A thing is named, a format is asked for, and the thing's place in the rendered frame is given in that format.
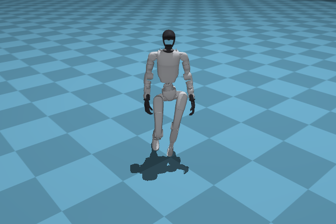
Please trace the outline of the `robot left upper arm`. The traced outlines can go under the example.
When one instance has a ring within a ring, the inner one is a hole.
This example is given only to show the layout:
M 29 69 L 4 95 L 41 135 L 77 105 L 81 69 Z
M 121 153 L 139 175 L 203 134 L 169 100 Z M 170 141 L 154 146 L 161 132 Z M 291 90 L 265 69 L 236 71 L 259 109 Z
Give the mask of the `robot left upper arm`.
M 180 59 L 183 61 L 182 65 L 183 65 L 183 69 L 184 69 L 184 80 L 190 80 L 190 62 L 189 62 L 189 58 L 187 53 L 185 52 L 179 52 L 180 54 Z

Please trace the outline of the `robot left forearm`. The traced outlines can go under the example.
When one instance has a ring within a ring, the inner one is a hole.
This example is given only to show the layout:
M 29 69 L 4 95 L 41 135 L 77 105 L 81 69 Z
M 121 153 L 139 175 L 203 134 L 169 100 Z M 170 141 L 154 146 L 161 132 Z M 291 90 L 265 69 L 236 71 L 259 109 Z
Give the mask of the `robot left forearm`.
M 188 92 L 188 98 L 189 98 L 190 94 L 192 94 L 193 98 L 194 98 L 195 95 L 194 95 L 193 79 L 192 79 L 192 74 L 191 73 L 190 73 L 190 77 L 191 77 L 191 80 L 189 80 L 189 81 L 186 82 L 187 92 Z

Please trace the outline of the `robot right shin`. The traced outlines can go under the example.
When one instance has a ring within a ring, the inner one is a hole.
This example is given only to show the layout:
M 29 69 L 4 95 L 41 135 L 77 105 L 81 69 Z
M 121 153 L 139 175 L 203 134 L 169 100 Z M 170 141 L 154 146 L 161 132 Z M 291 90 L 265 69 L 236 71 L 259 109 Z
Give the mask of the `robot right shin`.
M 157 139 L 157 138 L 156 138 L 155 131 L 153 131 L 153 139 L 154 139 L 154 140 L 160 140 L 160 139 L 161 139 L 161 138 L 160 138 L 160 139 Z

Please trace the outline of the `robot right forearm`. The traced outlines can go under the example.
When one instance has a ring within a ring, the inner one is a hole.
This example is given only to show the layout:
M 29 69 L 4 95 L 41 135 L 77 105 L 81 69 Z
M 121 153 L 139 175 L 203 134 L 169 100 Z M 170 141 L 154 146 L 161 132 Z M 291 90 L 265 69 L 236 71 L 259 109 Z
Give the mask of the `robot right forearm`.
M 144 95 L 143 97 L 146 99 L 146 95 L 149 94 L 150 95 L 150 89 L 151 89 L 151 81 L 147 80 L 148 74 L 145 73 L 144 75 Z

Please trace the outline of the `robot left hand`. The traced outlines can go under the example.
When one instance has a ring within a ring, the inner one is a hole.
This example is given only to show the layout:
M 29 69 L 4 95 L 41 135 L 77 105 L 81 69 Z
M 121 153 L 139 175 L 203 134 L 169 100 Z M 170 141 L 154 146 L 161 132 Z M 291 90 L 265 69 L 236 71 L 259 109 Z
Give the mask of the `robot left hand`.
M 195 109 L 195 99 L 193 98 L 193 95 L 192 94 L 190 94 L 189 95 L 189 100 L 191 101 L 191 105 L 192 105 L 192 107 L 191 107 L 191 109 L 190 109 L 190 111 L 192 110 L 192 112 L 189 114 L 189 115 L 192 115 L 193 113 L 194 113 L 194 109 Z

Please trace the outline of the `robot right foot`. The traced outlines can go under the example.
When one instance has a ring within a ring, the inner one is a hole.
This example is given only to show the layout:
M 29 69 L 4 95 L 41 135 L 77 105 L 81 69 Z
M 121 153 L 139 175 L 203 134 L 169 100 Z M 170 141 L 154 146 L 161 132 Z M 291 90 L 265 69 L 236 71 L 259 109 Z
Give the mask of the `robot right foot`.
M 157 151 L 159 149 L 159 140 L 154 140 L 153 134 L 152 134 L 152 148 L 154 151 Z

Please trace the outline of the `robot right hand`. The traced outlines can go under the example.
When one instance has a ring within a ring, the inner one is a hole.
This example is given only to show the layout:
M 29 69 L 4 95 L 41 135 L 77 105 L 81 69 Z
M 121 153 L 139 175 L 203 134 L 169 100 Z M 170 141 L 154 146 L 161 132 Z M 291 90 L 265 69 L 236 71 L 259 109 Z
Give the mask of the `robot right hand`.
M 147 94 L 146 95 L 146 99 L 144 98 L 144 107 L 145 107 L 145 111 L 146 111 L 146 113 L 148 113 L 148 114 L 153 114 L 153 113 L 151 113 L 150 112 L 150 109 L 153 111 L 153 109 L 150 107 L 150 104 L 149 104 L 149 100 L 150 100 L 150 95 L 149 94 Z

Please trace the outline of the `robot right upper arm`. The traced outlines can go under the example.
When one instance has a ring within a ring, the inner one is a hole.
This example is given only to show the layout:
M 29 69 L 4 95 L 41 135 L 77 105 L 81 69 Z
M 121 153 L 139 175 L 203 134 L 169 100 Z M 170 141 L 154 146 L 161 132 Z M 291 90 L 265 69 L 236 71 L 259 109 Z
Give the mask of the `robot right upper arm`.
M 153 79 L 152 69 L 154 66 L 154 61 L 157 59 L 158 51 L 151 52 L 148 55 L 148 60 L 146 63 L 146 73 L 148 74 L 147 80 Z

